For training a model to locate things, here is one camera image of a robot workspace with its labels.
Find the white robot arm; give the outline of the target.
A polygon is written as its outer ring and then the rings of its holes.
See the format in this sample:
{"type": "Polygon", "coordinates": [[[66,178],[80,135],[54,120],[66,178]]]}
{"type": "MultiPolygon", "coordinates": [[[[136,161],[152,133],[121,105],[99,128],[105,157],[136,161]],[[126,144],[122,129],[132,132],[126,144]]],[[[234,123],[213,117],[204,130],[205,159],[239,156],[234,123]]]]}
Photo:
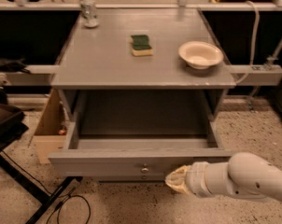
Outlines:
{"type": "Polygon", "coordinates": [[[179,193],[198,198],[222,195],[254,202],[271,198],[282,203],[282,171],[247,152],[236,153],[225,162],[183,165],[170,173],[165,183],[179,193]]]}

